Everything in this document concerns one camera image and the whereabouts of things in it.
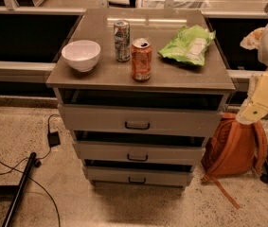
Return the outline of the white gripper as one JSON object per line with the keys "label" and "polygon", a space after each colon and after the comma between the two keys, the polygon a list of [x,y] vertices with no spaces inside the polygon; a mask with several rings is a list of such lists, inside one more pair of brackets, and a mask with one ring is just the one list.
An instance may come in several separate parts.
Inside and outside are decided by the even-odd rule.
{"label": "white gripper", "polygon": [[[240,43],[242,48],[258,49],[264,28],[260,27],[250,32]],[[249,79],[247,99],[240,106],[236,120],[244,125],[257,123],[268,114],[268,69],[260,76]]]}

